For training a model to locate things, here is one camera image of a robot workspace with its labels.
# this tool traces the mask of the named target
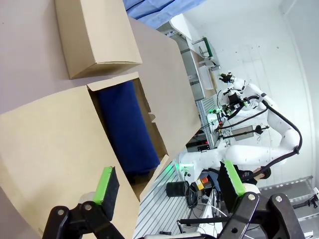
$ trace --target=white cable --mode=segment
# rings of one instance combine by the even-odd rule
[[[227,217],[226,214],[224,214],[221,210],[219,210],[217,207],[214,207],[213,205],[207,204],[207,203],[199,203],[198,205],[206,205],[206,206],[211,206],[212,208],[216,209],[217,211],[219,211],[221,214],[223,214],[224,216]]]
[[[254,238],[251,238],[250,236],[248,236],[248,235],[246,235],[246,234],[244,234],[244,236],[246,236],[246,237],[248,237],[248,238],[250,238],[250,239],[254,239]]]

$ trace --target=screw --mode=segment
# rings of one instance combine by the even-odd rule
[[[60,209],[59,211],[58,211],[58,214],[61,216],[61,215],[63,215],[63,213],[64,213],[64,211],[62,210],[62,209]]]
[[[86,204],[86,205],[84,206],[84,208],[85,208],[85,210],[89,211],[89,210],[92,209],[92,206],[91,206],[90,204]]]
[[[277,202],[281,202],[283,200],[280,196],[277,196],[275,199]]]
[[[254,200],[256,199],[256,197],[255,197],[254,194],[249,194],[249,195],[248,195],[248,199],[249,199],[250,201],[254,201]]]

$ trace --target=dark blue cloth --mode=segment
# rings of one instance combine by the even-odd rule
[[[205,0],[123,0],[128,16],[152,28],[159,28]]]
[[[132,81],[97,92],[109,141],[123,171],[144,174],[160,164]]]

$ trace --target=cardboard box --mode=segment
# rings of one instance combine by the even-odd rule
[[[32,226],[42,234],[50,210],[74,208],[82,195],[96,190],[105,166],[115,166],[120,188],[112,223],[131,239],[139,200],[113,152],[91,91],[133,80],[144,121],[161,159],[151,181],[169,160],[137,73],[62,91],[0,116],[0,185]],[[134,185],[143,190],[145,181]],[[95,238],[88,235],[84,238]]]
[[[70,79],[113,75],[142,63],[122,0],[56,0]]]

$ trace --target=green pad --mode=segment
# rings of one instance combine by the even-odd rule
[[[233,163],[229,160],[225,160],[225,168],[227,169],[228,176],[233,184],[234,190],[238,197],[243,196],[246,193],[243,183],[240,180],[240,177],[233,165]]]
[[[112,170],[113,170],[113,167],[105,167],[103,169],[102,176],[100,178],[98,187],[96,188],[96,191],[93,197],[93,202],[95,202],[98,205],[101,205],[104,200],[104,196],[108,188]]]

